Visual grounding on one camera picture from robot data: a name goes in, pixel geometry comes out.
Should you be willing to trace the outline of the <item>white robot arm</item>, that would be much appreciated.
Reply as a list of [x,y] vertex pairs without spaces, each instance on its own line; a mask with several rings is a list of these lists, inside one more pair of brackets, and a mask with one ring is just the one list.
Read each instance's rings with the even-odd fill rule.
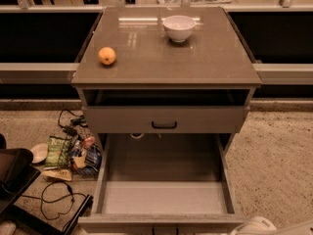
[[269,219],[255,216],[234,228],[230,235],[313,235],[313,220],[277,229]]

